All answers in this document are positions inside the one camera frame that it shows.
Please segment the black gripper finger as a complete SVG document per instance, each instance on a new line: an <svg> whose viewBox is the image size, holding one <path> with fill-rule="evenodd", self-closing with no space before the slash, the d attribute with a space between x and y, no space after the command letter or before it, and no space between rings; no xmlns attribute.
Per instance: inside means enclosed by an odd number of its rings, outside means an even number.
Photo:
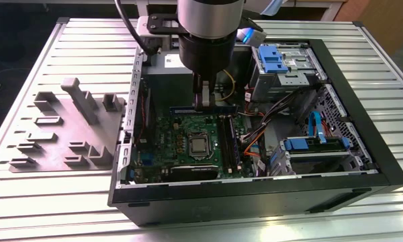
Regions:
<svg viewBox="0 0 403 242"><path fill-rule="evenodd" d="M193 93L194 93L194 110L200 111L204 108L204 81L197 73L193 73Z"/></svg>
<svg viewBox="0 0 403 242"><path fill-rule="evenodd" d="M205 76L202 78L202 107L208 108L214 106L216 99L214 99L214 90L217 84L217 76Z"/></svg>

